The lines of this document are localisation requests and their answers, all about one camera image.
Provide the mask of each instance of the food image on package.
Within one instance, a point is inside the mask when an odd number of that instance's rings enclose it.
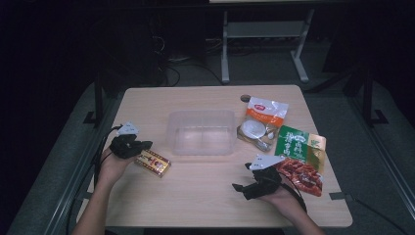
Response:
[[[238,138],[254,144],[262,152],[270,151],[288,107],[288,104],[251,97],[245,120],[237,128]]]
[[[320,197],[326,159],[326,138],[283,125],[279,131],[275,156],[287,157],[275,165],[301,191]]]

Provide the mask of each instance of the plastic pouch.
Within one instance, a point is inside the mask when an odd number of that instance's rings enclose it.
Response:
[[[270,151],[288,107],[288,104],[251,97],[245,120],[237,128],[238,138],[254,144],[262,152]]]

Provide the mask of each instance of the white desk frame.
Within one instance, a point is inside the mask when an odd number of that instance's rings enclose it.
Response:
[[[305,21],[297,22],[258,22],[258,23],[229,23],[227,12],[223,17],[223,46],[222,46],[222,82],[229,83],[228,67],[228,38],[243,37],[298,37],[300,39],[296,50],[291,51],[291,55],[300,76],[300,81],[307,83],[308,76],[302,65],[300,55],[308,35],[314,9],[308,11]]]

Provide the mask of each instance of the gold wrapper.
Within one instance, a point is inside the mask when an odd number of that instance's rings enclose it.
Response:
[[[141,154],[137,156],[135,163],[154,173],[158,177],[163,177],[171,166],[170,160],[151,150],[143,150]]]

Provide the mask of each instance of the dark background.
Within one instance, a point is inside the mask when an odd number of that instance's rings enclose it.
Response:
[[[163,12],[154,21],[153,13],[91,13],[86,11],[89,2],[0,2],[0,234],[8,230],[70,112],[97,74],[110,95],[129,86],[158,86],[162,74],[157,67],[168,55],[153,53],[152,35],[164,37],[167,52],[188,51],[201,58],[205,38],[221,37],[220,12]],[[326,71],[343,71],[367,55],[374,58],[376,79],[413,125],[414,13],[411,1],[321,7],[307,38],[333,41]],[[267,16],[260,15],[243,11],[232,17]]]

